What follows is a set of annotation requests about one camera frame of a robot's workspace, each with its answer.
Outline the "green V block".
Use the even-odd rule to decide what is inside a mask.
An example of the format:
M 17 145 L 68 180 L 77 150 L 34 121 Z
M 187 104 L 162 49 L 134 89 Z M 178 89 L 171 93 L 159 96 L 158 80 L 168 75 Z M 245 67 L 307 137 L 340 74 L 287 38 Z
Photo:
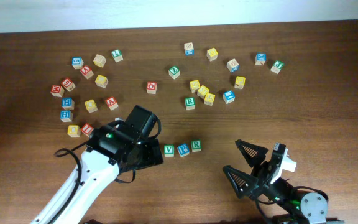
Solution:
M 173 157 L 175 155 L 175 147 L 172 144 L 164 145 L 163 150 L 165 157 Z

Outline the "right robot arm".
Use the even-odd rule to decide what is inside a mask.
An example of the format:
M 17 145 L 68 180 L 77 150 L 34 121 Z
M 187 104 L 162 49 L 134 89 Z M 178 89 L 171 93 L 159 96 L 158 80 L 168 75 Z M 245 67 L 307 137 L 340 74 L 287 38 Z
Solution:
M 277 204 L 288 212 L 279 223 L 326 223 L 329 198 L 325 192 L 305 186 L 294 187 L 282 178 L 283 171 L 294 172 L 296 162 L 288 155 L 288 148 L 275 143 L 272 156 L 266 161 L 268 149 L 243 140 L 235 141 L 249 167 L 250 174 L 226 167 L 226 175 L 238 198 L 247 197 L 260 207 L 264 195 L 269 204 Z

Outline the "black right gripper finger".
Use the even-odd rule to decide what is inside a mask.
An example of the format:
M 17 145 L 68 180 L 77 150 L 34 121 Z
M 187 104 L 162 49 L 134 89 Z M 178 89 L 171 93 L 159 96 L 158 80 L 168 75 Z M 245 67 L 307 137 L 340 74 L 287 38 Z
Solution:
M 239 171 L 230 165 L 224 166 L 223 172 L 230 181 L 238 199 L 244 197 L 255 199 L 254 190 L 258 187 L 258 178 Z
M 236 140 L 235 144 L 250 167 L 261 165 L 266 158 L 266 153 L 269 151 L 265 147 L 257 146 L 241 139 Z

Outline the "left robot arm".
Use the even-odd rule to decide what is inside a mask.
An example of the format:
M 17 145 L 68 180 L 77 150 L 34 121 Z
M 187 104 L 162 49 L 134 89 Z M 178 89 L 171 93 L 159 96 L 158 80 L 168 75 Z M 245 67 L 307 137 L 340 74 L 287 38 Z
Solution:
M 163 163 L 160 143 L 139 128 L 122 120 L 95 129 L 78 147 L 59 149 L 56 157 L 71 155 L 76 166 L 64 184 L 32 223 L 79 223 L 100 193 L 112 182 L 124 184 L 119 176 Z

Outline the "green B block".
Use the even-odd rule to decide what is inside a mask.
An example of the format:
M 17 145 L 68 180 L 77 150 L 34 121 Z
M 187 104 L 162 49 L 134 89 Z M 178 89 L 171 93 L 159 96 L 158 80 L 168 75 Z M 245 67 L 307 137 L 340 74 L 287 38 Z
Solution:
M 193 140 L 191 142 L 191 150 L 193 152 L 200 152 L 202 151 L 202 145 L 200 140 Z

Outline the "blue P block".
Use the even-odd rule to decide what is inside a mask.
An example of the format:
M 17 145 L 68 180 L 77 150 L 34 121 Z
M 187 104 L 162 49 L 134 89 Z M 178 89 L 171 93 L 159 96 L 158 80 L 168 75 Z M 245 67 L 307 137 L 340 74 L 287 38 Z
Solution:
M 182 144 L 177 147 L 180 157 L 187 156 L 190 153 L 189 147 L 187 144 Z

